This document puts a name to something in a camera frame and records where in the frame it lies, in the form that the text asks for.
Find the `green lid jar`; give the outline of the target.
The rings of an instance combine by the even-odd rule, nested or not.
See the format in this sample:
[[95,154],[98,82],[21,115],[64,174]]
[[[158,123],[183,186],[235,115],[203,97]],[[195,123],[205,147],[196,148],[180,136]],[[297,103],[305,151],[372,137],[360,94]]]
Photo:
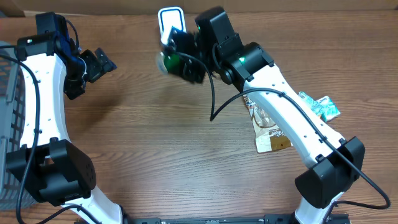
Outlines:
[[180,57],[175,54],[166,55],[163,52],[159,52],[155,57],[157,68],[165,75],[178,75],[180,73],[180,63]]

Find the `beige brown snack pouch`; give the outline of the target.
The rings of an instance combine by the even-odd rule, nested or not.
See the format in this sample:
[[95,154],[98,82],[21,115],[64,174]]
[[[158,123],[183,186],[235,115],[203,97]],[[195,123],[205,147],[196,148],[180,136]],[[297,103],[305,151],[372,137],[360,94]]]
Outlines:
[[246,95],[243,96],[255,132],[258,153],[274,152],[292,146],[292,143],[271,117]]

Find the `teal wet wipes pack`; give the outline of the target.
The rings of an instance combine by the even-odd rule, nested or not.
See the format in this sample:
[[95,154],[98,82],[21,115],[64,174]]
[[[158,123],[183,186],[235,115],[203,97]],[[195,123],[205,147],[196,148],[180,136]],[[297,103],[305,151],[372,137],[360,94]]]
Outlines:
[[307,95],[305,92],[300,91],[298,96],[304,101],[304,103],[318,116],[321,117],[324,112],[324,107],[311,96]]

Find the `small teal tissue pack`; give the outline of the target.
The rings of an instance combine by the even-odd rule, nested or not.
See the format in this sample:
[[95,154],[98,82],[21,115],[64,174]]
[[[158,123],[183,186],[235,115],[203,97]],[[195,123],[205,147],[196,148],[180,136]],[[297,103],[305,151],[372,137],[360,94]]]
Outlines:
[[321,118],[325,122],[329,122],[341,114],[329,96],[324,96],[323,98],[317,100],[317,102],[323,107]]

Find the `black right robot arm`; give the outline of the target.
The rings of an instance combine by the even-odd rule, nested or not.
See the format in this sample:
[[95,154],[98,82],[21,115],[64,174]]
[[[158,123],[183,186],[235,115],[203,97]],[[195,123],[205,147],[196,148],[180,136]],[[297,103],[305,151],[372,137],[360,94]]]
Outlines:
[[363,143],[345,139],[308,108],[258,43],[242,43],[222,7],[197,16],[193,33],[187,31],[179,7],[162,8],[157,16],[159,68],[192,83],[219,74],[271,117],[307,167],[295,179],[302,197],[298,208],[290,215],[266,215],[264,223],[348,223],[347,215],[336,215],[333,209],[362,176]]

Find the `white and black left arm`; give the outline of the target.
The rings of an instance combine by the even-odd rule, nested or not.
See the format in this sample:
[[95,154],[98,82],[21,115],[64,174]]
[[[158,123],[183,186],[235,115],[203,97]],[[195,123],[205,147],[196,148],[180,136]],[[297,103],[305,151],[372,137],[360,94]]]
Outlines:
[[123,208],[96,184],[89,156],[74,146],[65,121],[65,98],[84,94],[116,65],[102,49],[81,52],[69,36],[72,23],[54,12],[35,17],[36,35],[22,37],[14,48],[14,63],[25,84],[25,119],[19,148],[8,152],[6,166],[20,182],[16,218],[22,222],[24,194],[47,202],[58,212],[72,210],[87,223],[127,223]]

